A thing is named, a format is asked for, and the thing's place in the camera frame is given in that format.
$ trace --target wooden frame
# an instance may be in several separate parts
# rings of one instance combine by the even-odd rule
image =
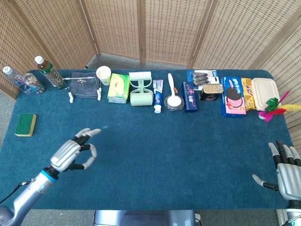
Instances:
[[[95,32],[94,32],[94,29],[93,29],[92,23],[91,23],[91,18],[89,17],[89,14],[87,13],[87,7],[83,1],[81,1],[81,0],[76,0],[76,1],[78,3],[81,16],[85,23],[87,33],[89,34],[91,44],[93,45],[93,47],[95,49],[95,54],[100,55],[101,50],[98,45],[98,42],[96,41]]]
[[[141,64],[145,64],[146,44],[145,44],[145,2],[137,0],[137,16],[138,16],[138,38],[139,38],[139,60]]]
[[[206,5],[204,14],[207,16],[203,17],[201,24],[199,25],[198,33],[197,33],[196,39],[195,39],[193,47],[192,47],[192,52],[191,52],[191,55],[190,55],[190,58],[189,58],[189,61],[187,64],[187,68],[193,68],[193,66],[197,60],[198,53],[202,47],[202,44],[203,44],[206,32],[208,30],[211,18],[215,11],[217,2],[218,2],[218,0],[212,0],[212,1],[209,1]]]
[[[260,69],[264,63],[279,49],[279,47],[294,33],[301,25],[301,7],[284,26],[265,51],[252,63],[249,69]]]
[[[37,34],[37,32],[34,30],[34,28],[31,26],[29,23],[28,19],[24,15],[24,13],[21,11],[21,9],[17,6],[15,0],[10,0],[10,1],[4,1],[7,7],[10,9],[10,11],[14,14],[14,16],[17,18],[19,23],[22,25],[22,27],[26,30],[28,35],[31,37],[33,40],[34,44],[38,47],[39,51],[46,56],[52,64],[60,68],[59,63],[55,60],[53,55],[50,53],[49,49],[46,47],[45,43],[43,40],[40,38],[40,36]]]

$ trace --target gray cloth bag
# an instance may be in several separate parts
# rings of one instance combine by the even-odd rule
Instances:
[[[97,98],[97,89],[100,80],[96,73],[79,73],[73,72],[72,78],[95,77],[95,79],[73,79],[70,83],[69,91],[76,97]]]

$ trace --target yellow feather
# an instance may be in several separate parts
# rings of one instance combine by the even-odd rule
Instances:
[[[288,112],[288,111],[298,111],[298,110],[301,110],[301,105],[283,105],[283,106],[280,106],[278,108],[285,109],[286,112]]]

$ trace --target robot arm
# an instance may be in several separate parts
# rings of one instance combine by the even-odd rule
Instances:
[[[0,206],[0,226],[20,226],[34,204],[58,180],[59,173],[67,170],[87,169],[97,157],[97,150],[94,145],[84,143],[100,131],[100,129],[83,129],[73,139],[63,144],[51,157],[51,165],[45,167],[36,178],[32,179],[26,189],[15,199],[14,212],[6,206]],[[83,164],[75,164],[77,156],[85,150],[91,150],[92,156]]]
[[[283,226],[301,226],[301,159],[294,147],[276,142],[278,150],[273,143],[269,143],[272,151],[278,185],[265,182],[257,175],[253,178],[260,186],[280,192],[288,201],[286,207],[288,221]]]

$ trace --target gray floor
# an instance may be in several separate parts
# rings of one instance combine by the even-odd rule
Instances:
[[[89,69],[97,69],[102,65],[111,69],[185,69],[183,66],[169,64],[146,63],[141,65],[138,60],[109,54],[94,56],[87,66]],[[0,94],[0,147],[14,104],[13,100]],[[203,210],[199,213],[203,226],[278,226],[275,210]],[[91,226],[93,217],[94,210],[31,210],[22,226]]]

